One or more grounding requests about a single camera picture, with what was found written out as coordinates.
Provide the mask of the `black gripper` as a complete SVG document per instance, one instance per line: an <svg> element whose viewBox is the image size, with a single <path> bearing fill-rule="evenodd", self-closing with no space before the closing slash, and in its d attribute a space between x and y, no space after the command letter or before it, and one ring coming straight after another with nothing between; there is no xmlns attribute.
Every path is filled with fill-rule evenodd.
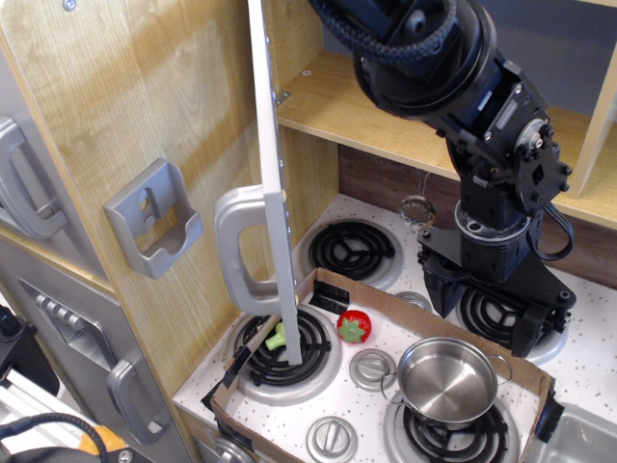
<svg viewBox="0 0 617 463"><path fill-rule="evenodd" d="M466 288L520 310L510 350L526 358L553 330L570 322L577 298L527 243L523 232L500 241L478 240L457 230L424 228L416 234L418 261L434 309L447 317Z"/></svg>

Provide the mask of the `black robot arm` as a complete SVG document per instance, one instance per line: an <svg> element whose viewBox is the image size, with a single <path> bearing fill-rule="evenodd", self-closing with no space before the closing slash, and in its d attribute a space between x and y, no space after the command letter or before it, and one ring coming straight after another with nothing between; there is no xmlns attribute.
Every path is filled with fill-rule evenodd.
<svg viewBox="0 0 617 463"><path fill-rule="evenodd" d="M356 79L379 109L421 121L444 138L460 179L456 229L425 228L419 261L435 310L468 292L511 308L511 352L525 357L562 331L576 298L547 265L543 220L572 226L555 207L571 168L547 106L498 51L496 28L475 1L316 1L323 25L353 54Z"/></svg>

